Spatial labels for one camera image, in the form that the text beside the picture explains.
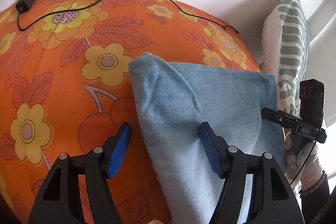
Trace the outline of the right white gloved hand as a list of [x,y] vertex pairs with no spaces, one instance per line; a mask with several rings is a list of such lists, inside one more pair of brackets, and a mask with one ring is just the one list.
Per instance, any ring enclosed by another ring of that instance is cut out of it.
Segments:
[[288,133],[285,138],[285,174],[289,182],[298,180],[314,180],[322,173],[322,168],[317,155],[317,145],[314,141],[306,143],[297,155],[294,153],[294,137]]

